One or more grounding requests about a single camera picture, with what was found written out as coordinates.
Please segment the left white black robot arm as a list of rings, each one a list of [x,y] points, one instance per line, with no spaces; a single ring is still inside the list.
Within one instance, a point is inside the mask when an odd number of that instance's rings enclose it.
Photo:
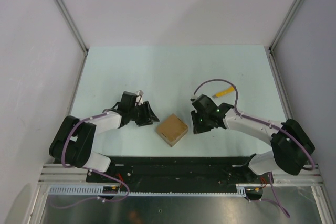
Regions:
[[[137,126],[159,122],[149,102],[142,97],[141,90],[136,93],[125,91],[120,101],[98,115],[84,119],[72,115],[65,117],[49,147],[49,155],[65,168],[96,170],[103,181],[112,181],[116,169],[110,165],[110,158],[92,150],[94,139],[101,133],[120,129],[131,121]]]

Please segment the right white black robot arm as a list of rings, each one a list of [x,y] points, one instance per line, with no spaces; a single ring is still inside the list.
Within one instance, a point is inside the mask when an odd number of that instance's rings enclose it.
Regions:
[[[194,134],[222,128],[250,135],[271,147],[271,151],[253,154],[242,169],[243,179],[254,183],[261,175],[277,169],[298,175],[307,162],[312,162],[315,146],[301,127],[293,120],[285,122],[266,121],[245,115],[231,104],[216,105],[202,94],[192,99],[191,117]]]

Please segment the brown cardboard express box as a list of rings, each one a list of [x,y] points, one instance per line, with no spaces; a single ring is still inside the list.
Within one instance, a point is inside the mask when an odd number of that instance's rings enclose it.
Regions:
[[[188,126],[175,114],[168,116],[156,132],[170,147],[173,147],[188,132]]]

